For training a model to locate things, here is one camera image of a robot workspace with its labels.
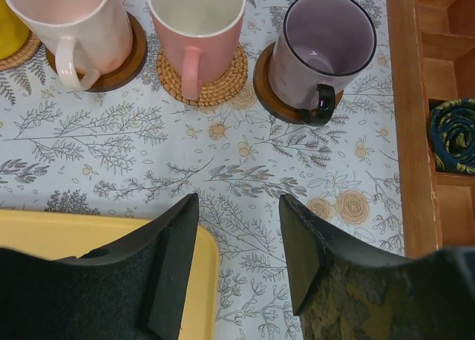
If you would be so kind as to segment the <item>white mug pink handle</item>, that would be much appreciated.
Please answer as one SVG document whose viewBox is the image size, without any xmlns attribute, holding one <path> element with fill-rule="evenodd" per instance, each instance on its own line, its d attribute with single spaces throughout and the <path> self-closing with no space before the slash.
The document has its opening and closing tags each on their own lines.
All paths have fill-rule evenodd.
<svg viewBox="0 0 475 340">
<path fill-rule="evenodd" d="M 198 99 L 238 48 L 246 0 L 148 0 L 157 37 L 181 77 L 181 94 Z"/>
</svg>

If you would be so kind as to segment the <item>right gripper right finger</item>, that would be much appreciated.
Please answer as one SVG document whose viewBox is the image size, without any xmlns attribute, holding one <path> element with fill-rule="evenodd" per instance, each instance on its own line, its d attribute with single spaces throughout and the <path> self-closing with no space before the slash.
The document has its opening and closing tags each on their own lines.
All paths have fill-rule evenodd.
<svg viewBox="0 0 475 340">
<path fill-rule="evenodd" d="M 472 339 L 474 248 L 409 259 L 279 200 L 294 314 L 306 339 Z"/>
</svg>

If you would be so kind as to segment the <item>yellow glass cup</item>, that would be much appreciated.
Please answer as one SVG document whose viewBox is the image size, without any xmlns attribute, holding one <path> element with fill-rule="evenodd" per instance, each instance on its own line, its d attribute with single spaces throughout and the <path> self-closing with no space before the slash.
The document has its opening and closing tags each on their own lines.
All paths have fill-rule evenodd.
<svg viewBox="0 0 475 340">
<path fill-rule="evenodd" d="M 5 59 L 27 41 L 29 28 L 10 9 L 6 0 L 0 3 L 0 57 Z"/>
</svg>

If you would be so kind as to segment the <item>purple glass cup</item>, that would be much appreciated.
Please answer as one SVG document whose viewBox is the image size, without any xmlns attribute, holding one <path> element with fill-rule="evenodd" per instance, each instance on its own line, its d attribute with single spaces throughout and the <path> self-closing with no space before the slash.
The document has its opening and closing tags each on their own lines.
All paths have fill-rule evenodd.
<svg viewBox="0 0 475 340">
<path fill-rule="evenodd" d="M 342 92 L 371 62 L 376 29 L 354 0 L 296 0 L 269 65 L 274 94 L 307 125 L 326 125 Z"/>
</svg>

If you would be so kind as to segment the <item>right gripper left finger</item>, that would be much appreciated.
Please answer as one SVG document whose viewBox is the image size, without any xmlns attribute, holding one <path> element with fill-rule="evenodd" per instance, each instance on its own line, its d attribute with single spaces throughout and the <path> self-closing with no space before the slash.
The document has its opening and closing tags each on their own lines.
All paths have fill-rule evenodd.
<svg viewBox="0 0 475 340">
<path fill-rule="evenodd" d="M 3 339 L 177 339 L 197 234 L 189 194 L 76 258 L 1 250 Z"/>
</svg>

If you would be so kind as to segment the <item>pink ceramic mug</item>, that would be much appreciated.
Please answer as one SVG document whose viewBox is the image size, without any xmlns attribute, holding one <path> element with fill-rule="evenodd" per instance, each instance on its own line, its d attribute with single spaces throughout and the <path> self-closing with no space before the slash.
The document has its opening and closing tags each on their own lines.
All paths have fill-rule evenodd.
<svg viewBox="0 0 475 340">
<path fill-rule="evenodd" d="M 6 0 L 55 56 L 72 91 L 89 89 L 131 53 L 133 35 L 122 0 Z"/>
</svg>

